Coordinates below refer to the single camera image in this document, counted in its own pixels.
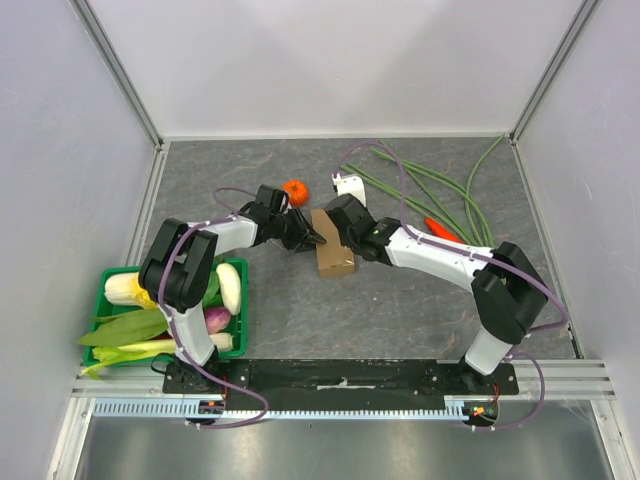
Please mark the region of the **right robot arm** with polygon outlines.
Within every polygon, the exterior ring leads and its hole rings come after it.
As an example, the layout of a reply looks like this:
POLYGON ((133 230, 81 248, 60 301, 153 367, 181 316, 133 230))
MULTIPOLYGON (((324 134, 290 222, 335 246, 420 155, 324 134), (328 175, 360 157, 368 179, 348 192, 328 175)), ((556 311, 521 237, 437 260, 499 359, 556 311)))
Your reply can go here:
POLYGON ((424 234, 400 220, 374 219, 351 194, 325 207, 341 244, 369 262, 408 268, 448 281, 475 301, 481 327, 460 361, 458 381, 467 392, 483 392, 505 356, 519 345, 548 301, 531 282, 541 277, 516 245, 473 247, 424 234))

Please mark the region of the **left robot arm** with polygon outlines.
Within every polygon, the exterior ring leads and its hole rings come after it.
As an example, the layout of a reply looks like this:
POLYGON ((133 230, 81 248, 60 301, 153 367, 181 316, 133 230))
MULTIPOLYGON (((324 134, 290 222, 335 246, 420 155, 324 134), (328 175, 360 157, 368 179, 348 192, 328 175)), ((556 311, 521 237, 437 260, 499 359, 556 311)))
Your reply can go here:
POLYGON ((202 300, 216 256, 276 240, 294 252, 326 242, 288 194, 262 185, 253 200, 229 215, 161 224, 139 271, 139 284, 156 301, 176 342, 175 355, 189 364, 185 382, 208 393, 219 382, 218 348, 205 327, 202 300))

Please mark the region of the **brown cardboard express box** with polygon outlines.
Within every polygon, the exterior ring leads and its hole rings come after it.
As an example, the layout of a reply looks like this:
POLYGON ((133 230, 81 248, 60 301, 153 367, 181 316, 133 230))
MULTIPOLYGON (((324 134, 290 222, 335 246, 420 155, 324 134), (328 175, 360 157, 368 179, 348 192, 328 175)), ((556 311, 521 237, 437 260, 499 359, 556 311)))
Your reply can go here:
POLYGON ((312 226, 326 242, 316 245, 318 272, 321 278, 351 275, 355 272, 352 251, 341 244, 339 232, 323 209, 311 211, 312 226))

